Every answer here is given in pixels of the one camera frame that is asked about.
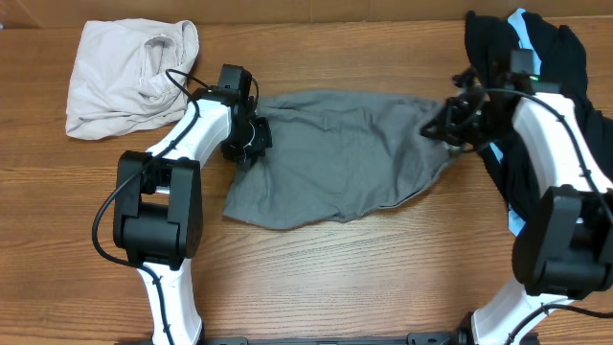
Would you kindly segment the grey shorts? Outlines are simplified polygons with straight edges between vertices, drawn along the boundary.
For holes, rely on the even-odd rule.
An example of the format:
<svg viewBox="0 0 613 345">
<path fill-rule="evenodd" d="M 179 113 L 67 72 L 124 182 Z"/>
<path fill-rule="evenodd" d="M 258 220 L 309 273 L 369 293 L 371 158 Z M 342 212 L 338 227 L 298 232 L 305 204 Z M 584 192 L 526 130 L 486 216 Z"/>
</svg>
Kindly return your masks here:
<svg viewBox="0 0 613 345">
<path fill-rule="evenodd" d="M 420 135 L 442 108 L 413 96 L 308 91 L 261 99 L 273 145 L 240 167 L 227 218 L 286 230 L 395 208 L 429 189 L 455 158 Z"/>
</svg>

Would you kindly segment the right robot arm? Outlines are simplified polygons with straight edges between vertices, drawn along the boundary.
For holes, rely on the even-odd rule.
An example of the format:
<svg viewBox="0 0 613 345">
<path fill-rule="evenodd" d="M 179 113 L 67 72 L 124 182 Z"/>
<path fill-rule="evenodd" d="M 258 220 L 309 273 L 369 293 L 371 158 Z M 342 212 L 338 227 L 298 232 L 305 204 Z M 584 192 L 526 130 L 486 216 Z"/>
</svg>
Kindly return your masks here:
<svg viewBox="0 0 613 345">
<path fill-rule="evenodd" d="M 612 286 L 612 182 L 579 129 L 575 104 L 559 84 L 534 74 L 529 50 L 493 66 L 492 86 L 474 67 L 453 77 L 460 94 L 420 130 L 462 152 L 516 133 L 537 180 L 539 201 L 515 238 L 513 276 L 483 307 L 468 313 L 452 344 L 535 344 L 534 328 L 553 311 L 599 319 L 610 312 L 577 307 Z"/>
</svg>

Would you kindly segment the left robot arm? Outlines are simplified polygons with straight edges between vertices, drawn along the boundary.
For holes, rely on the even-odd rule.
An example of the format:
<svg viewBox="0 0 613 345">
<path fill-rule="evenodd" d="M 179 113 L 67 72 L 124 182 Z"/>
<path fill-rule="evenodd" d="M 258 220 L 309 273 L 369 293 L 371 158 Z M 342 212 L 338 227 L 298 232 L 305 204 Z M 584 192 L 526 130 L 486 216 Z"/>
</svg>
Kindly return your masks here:
<svg viewBox="0 0 613 345">
<path fill-rule="evenodd" d="M 217 84 L 187 95 L 183 118 L 145 152 L 119 159 L 113 241 L 124 265 L 143 279 L 153 319 L 151 344 L 201 344 L 204 324 L 194 301 L 192 259 L 203 233 L 201 170 L 214 150 L 253 166 L 273 145 L 257 114 L 259 86 L 244 67 L 225 64 Z"/>
</svg>

